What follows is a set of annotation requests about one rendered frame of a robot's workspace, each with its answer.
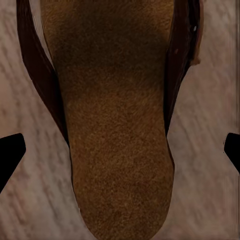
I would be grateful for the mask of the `sandal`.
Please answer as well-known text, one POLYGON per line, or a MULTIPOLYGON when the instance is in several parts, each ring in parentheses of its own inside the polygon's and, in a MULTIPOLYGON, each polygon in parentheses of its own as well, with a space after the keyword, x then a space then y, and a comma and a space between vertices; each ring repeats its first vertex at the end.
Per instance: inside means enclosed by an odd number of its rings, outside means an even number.
POLYGON ((81 216, 98 240, 150 240, 171 204, 168 142, 180 85, 200 65, 203 0, 16 0, 23 63, 70 149, 81 216))

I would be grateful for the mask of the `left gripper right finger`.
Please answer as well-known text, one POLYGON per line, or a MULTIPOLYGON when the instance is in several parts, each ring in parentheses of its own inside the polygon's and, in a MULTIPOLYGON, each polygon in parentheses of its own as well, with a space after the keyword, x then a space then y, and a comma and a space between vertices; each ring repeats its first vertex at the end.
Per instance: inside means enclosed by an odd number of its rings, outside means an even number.
POLYGON ((229 133, 227 135, 224 151, 240 172, 240 134, 229 133))

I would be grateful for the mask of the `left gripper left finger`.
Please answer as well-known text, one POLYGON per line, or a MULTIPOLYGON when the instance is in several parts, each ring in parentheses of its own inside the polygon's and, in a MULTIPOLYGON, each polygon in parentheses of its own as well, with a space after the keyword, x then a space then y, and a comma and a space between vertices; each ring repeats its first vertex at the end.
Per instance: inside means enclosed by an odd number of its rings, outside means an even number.
POLYGON ((0 193, 26 153, 22 133, 0 138, 0 193))

